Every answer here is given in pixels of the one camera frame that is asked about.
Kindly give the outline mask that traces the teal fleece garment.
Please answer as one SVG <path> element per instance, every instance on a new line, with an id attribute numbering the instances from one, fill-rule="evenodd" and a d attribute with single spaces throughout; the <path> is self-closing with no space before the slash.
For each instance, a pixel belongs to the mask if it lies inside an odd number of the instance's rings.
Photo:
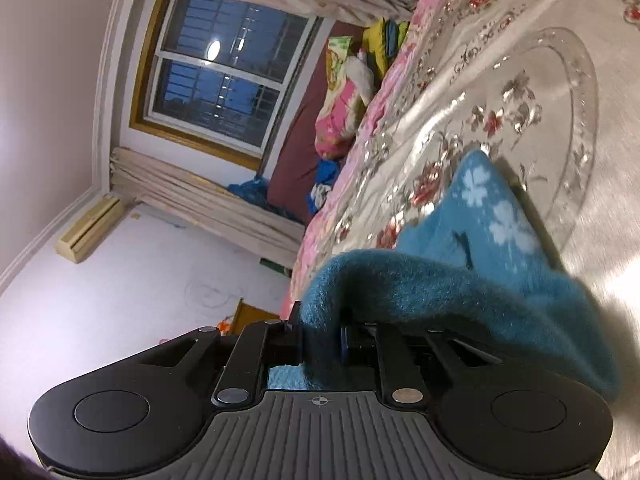
<path id="1" fill-rule="evenodd" d="M 445 198 L 392 249 L 329 260 L 309 285 L 300 324 L 309 359 L 273 367 L 273 389 L 343 391 L 358 374 L 340 361 L 342 326 L 437 327 L 573 378 L 606 400 L 620 373 L 585 287 L 554 270 L 525 212 L 489 158 L 472 151 Z"/>

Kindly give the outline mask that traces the yellow blue folded clothes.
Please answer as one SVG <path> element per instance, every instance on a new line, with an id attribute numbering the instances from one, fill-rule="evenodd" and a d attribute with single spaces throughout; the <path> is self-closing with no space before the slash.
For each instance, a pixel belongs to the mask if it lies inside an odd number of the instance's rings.
<path id="1" fill-rule="evenodd" d="M 362 34 L 361 47 L 376 81 L 381 81 L 395 61 L 404 43 L 409 22 L 396 22 L 380 18 Z"/>

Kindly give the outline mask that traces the wooden side desk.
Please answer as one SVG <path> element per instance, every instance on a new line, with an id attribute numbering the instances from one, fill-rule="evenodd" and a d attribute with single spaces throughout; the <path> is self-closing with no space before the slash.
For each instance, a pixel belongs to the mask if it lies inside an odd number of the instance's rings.
<path id="1" fill-rule="evenodd" d="M 222 336 L 240 336 L 242 330 L 250 324 L 278 320 L 279 318 L 279 315 L 253 307 L 240 299 L 234 313 L 224 318 L 231 323 L 231 330 L 228 335 Z"/>

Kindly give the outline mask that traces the orange object on desk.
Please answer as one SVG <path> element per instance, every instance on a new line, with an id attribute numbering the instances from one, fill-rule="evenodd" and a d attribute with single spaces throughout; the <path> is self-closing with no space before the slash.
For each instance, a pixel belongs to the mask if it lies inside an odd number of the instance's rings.
<path id="1" fill-rule="evenodd" d="M 231 323 L 226 320 L 223 320 L 218 323 L 217 328 L 220 331 L 221 335 L 228 335 L 228 333 L 230 333 L 230 330 L 231 330 Z"/>

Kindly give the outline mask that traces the blue plastic bag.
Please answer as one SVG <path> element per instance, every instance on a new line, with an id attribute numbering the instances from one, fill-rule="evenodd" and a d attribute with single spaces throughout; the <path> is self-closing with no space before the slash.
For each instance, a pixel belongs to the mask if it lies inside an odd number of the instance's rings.
<path id="1" fill-rule="evenodd" d="M 265 210 L 271 209 L 267 200 L 268 181 L 263 177 L 254 177 L 240 184 L 229 184 L 227 190 L 244 202 Z"/>

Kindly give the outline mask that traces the left beige curtain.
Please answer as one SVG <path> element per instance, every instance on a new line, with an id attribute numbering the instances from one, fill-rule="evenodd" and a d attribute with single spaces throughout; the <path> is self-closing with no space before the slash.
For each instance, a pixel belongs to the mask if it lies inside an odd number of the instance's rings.
<path id="1" fill-rule="evenodd" d="M 252 205 L 197 174 L 128 148 L 111 154 L 114 189 L 228 240 L 259 258 L 292 268 L 304 227 Z"/>

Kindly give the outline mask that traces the blue white crumpled garment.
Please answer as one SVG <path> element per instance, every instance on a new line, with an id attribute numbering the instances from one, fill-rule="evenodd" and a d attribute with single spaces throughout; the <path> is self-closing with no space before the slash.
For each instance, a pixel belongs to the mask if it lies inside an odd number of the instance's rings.
<path id="1" fill-rule="evenodd" d="M 308 210 L 311 214 L 316 214 L 323 208 L 340 172 L 341 165 L 335 160 L 320 160 L 314 184 L 306 197 Z"/>

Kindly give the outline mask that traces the folded pink yellow quilt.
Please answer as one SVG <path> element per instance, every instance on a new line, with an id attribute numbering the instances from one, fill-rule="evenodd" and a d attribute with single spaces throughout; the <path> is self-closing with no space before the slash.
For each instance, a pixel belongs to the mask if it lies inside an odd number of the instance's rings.
<path id="1" fill-rule="evenodd" d="M 345 157 L 364 112 L 375 95 L 373 70 L 353 36 L 333 36 L 326 44 L 326 97 L 314 128 L 314 148 L 327 160 Z"/>

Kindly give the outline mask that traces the pink floral quilt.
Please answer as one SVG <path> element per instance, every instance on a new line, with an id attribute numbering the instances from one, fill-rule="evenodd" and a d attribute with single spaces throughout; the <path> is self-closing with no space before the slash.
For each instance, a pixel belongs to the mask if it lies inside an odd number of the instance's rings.
<path id="1" fill-rule="evenodd" d="M 322 209 L 307 226 L 302 246 L 299 248 L 294 264 L 291 283 L 288 286 L 288 292 L 284 297 L 281 308 L 281 318 L 284 320 L 290 316 L 294 302 L 303 297 L 314 275 L 314 268 L 320 264 L 322 244 L 332 242 L 334 223 L 340 218 L 343 206 L 349 202 L 347 197 L 349 188 L 357 183 L 357 179 L 360 176 L 369 139 L 378 130 L 378 123 L 390 108 L 390 102 L 392 102 L 393 97 L 404 86 L 407 70 L 416 56 L 418 44 L 444 1 L 418 1 L 416 10 L 409 22 L 405 41 L 399 49 L 396 60 L 383 78 L 380 90 L 378 90 L 364 113 L 355 143 L 347 155 L 345 165 L 332 191 L 329 192 Z"/>

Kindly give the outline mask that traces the window with metal bars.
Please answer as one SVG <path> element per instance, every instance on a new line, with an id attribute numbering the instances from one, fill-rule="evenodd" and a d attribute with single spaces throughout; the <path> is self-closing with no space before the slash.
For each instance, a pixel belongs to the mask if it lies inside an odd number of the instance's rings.
<path id="1" fill-rule="evenodd" d="M 152 0 L 131 128 L 261 174 L 288 130 L 326 20 L 239 0 Z"/>

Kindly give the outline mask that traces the silver floral bedspread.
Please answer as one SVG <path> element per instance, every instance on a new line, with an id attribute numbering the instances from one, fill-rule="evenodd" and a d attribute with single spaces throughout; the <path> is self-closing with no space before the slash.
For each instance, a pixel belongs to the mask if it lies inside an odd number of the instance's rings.
<path id="1" fill-rule="evenodd" d="M 637 478 L 639 0 L 445 0 L 314 274 L 340 252 L 392 246 L 474 148 L 520 194 L 550 259 L 600 304 L 623 389 L 599 470 Z"/>

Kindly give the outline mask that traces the green bottle by wall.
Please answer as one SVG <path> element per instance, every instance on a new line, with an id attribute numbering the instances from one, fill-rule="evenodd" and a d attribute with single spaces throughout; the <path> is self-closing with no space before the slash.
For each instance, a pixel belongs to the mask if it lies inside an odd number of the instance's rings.
<path id="1" fill-rule="evenodd" d="M 290 268 L 287 268 L 286 266 L 282 266 L 282 264 L 273 262 L 267 258 L 260 258 L 259 264 L 261 266 L 264 266 L 265 268 L 268 268 L 270 270 L 273 270 L 274 272 L 277 272 L 277 274 L 282 274 L 287 278 L 289 278 L 292 275 L 292 270 Z"/>

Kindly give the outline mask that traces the beige wall air conditioner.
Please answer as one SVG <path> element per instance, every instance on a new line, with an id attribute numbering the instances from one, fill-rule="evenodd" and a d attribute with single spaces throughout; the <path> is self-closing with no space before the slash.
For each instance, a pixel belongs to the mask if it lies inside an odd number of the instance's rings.
<path id="1" fill-rule="evenodd" d="M 56 253 L 72 263 L 83 262 L 124 214 L 126 204 L 121 198 L 103 196 L 55 242 Z"/>

